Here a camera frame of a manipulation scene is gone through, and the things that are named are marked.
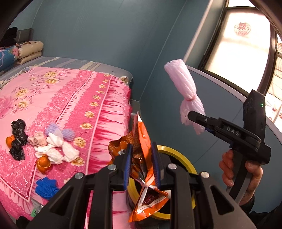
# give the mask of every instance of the silver bolt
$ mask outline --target silver bolt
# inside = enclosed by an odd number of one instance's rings
[[[76,173],[76,174],[74,175],[74,177],[75,177],[76,179],[81,179],[81,178],[83,177],[83,173]]]
[[[209,178],[210,177],[210,174],[208,172],[201,172],[201,176],[203,178]]]
[[[176,169],[176,168],[177,168],[177,165],[171,163],[171,164],[168,164],[168,168],[169,168],[169,169]]]
[[[113,171],[113,170],[115,170],[115,169],[116,169],[116,165],[115,165],[115,164],[110,164],[110,165],[108,165],[108,170]]]

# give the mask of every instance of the orange snack wrapper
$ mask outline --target orange snack wrapper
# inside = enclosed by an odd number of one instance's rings
[[[142,185],[138,201],[128,222],[143,220],[159,211],[170,199],[170,190],[160,191],[155,186],[152,164],[151,140],[138,114],[134,116],[132,131],[119,140],[111,141],[108,147],[112,160],[125,153],[127,144],[132,144],[131,178]]]

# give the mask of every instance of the striped bed sheet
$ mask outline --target striped bed sheet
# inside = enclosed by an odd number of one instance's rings
[[[63,57],[49,57],[41,56],[34,60],[28,61],[23,65],[17,65],[10,69],[8,72],[0,76],[0,89],[10,81],[11,77],[19,73],[26,67],[31,65],[42,66],[42,67],[58,67],[58,68],[70,68],[70,69],[83,69],[91,70],[96,72],[110,73],[116,77],[126,76],[129,82],[132,79],[132,74],[121,68],[117,68],[111,65],[88,61],[88,60],[77,60]]]

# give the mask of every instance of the mattress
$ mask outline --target mattress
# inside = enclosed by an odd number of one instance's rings
[[[28,71],[16,75],[28,66]],[[1,76],[8,83],[0,90],[0,201],[11,216],[32,219],[34,202],[47,203],[35,192],[37,180],[47,176],[61,188],[75,173],[92,174],[107,165],[109,142],[128,133],[130,89],[119,79],[122,76],[132,77],[113,66],[53,57],[39,57]],[[54,164],[46,175],[36,169],[35,151],[29,144],[23,146],[26,159],[14,160],[5,138],[12,133],[10,123],[19,118],[26,122],[28,136],[44,132],[51,122],[71,128],[76,138],[69,143],[79,150],[79,158]],[[114,192],[113,228],[135,228],[127,223],[130,213],[126,194]]]
[[[96,72],[106,72],[113,74],[116,77],[126,76],[129,79],[129,82],[132,79],[132,74],[126,70],[121,68],[117,68],[111,65],[87,61],[87,60],[77,60],[70,58],[61,58],[61,57],[49,57],[49,56],[41,56],[34,60],[28,61],[23,65],[18,65],[13,67],[8,72],[4,73],[0,76],[0,88],[2,88],[12,76],[19,73],[21,70],[28,66],[42,66],[42,67],[58,67],[58,68],[70,68],[70,69],[81,69],[81,70],[91,70]]]

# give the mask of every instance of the dark window frame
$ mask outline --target dark window frame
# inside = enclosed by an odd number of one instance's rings
[[[242,9],[242,10],[252,10],[255,11],[256,13],[261,13],[262,15],[263,12],[260,11],[259,9],[255,8],[255,7],[251,7],[251,6],[234,6],[234,7],[227,7],[228,5],[228,0],[226,1],[226,4],[224,5],[220,18],[218,20],[218,23],[216,25],[215,31],[213,33],[213,36],[209,42],[209,45],[204,53],[204,56],[198,66],[198,69],[203,71],[204,73],[207,73],[211,76],[213,76],[214,78],[226,83],[227,85],[229,85],[230,87],[232,87],[233,89],[237,90],[238,92],[240,92],[241,94],[243,94],[244,96],[248,96],[249,93],[246,92],[244,89],[242,89],[241,87],[237,86],[236,84],[230,82],[229,80],[213,73],[210,72],[208,70],[205,69],[206,63],[208,61],[208,59],[210,58],[210,55],[214,49],[214,46],[217,42],[217,39],[219,37],[219,34],[222,30],[222,24],[224,22],[224,19],[226,17],[226,14],[228,11],[230,10],[234,10],[234,9]],[[267,63],[266,63],[266,67],[265,67],[265,71],[263,73],[261,82],[259,84],[259,87],[257,89],[257,91],[259,91],[260,93],[266,95],[268,88],[271,84],[272,78],[273,78],[273,74],[275,71],[275,66],[276,66],[276,60],[277,60],[277,33],[275,31],[275,29],[273,28],[272,24],[270,23],[270,48],[269,48],[269,53],[268,53],[268,59],[267,59]]]

